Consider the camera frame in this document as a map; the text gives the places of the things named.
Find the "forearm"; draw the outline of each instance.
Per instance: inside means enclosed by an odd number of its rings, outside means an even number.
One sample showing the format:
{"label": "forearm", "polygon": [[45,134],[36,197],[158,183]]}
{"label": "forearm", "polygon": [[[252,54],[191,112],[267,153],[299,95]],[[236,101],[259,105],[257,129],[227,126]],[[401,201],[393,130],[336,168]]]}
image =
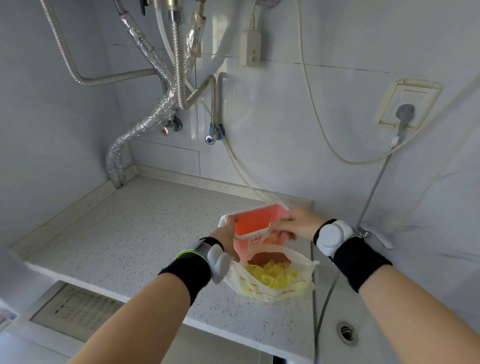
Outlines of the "forearm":
{"label": "forearm", "polygon": [[173,274],[162,274],[102,325],[69,362],[158,364],[189,308],[185,284]]}
{"label": "forearm", "polygon": [[382,266],[360,296],[404,363],[476,363],[480,336],[392,266]]}

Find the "drain hole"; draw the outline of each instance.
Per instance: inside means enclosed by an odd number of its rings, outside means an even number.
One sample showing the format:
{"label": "drain hole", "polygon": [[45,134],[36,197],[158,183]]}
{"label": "drain hole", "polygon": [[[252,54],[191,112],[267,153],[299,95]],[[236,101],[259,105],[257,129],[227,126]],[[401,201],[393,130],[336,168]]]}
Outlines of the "drain hole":
{"label": "drain hole", "polygon": [[359,336],[355,328],[350,325],[348,322],[341,321],[336,326],[336,332],[340,340],[345,345],[348,346],[357,346],[359,343]]}
{"label": "drain hole", "polygon": [[342,326],[340,333],[346,340],[353,341],[353,330],[348,326]]}

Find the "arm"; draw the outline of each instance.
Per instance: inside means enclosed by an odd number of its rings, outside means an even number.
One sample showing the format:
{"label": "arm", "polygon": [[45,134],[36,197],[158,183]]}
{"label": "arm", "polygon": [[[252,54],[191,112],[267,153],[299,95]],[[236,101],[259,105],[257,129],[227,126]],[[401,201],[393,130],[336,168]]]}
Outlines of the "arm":
{"label": "arm", "polygon": [[[325,222],[315,213],[297,208],[272,223],[270,229],[291,238],[298,235],[313,241]],[[347,240],[332,260],[360,293],[404,363],[466,364],[480,360],[480,336],[440,301],[389,265],[363,239]]]}
{"label": "arm", "polygon": [[[234,220],[229,217],[210,236],[238,260],[233,248]],[[211,277],[208,263],[195,254],[175,260],[165,270],[108,319],[69,363],[160,363],[190,305]]]}

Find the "countertop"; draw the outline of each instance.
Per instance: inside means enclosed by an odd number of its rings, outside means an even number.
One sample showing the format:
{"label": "countertop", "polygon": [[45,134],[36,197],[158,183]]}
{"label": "countertop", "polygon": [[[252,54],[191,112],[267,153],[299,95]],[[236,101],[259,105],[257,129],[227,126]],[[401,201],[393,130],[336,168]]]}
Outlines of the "countertop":
{"label": "countertop", "polygon": [[[126,302],[220,216],[264,202],[134,176],[24,257],[33,269]],[[310,257],[308,241],[285,246]],[[184,323],[295,363],[314,358],[312,294],[264,303],[209,283]]]}

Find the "hand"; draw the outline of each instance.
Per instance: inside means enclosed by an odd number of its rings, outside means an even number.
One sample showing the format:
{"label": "hand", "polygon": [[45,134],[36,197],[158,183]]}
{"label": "hand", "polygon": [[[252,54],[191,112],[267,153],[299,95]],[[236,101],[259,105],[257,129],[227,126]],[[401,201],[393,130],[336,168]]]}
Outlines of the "hand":
{"label": "hand", "polygon": [[230,215],[227,219],[226,225],[221,228],[216,228],[210,234],[212,238],[217,239],[222,243],[225,253],[230,256],[230,259],[236,262],[240,261],[240,258],[233,247],[233,235],[235,234],[235,217]]}
{"label": "hand", "polygon": [[276,232],[278,235],[286,233],[290,239],[294,240],[300,236],[312,241],[317,230],[326,221],[313,211],[298,207],[287,211],[279,220],[272,222],[269,231]]}

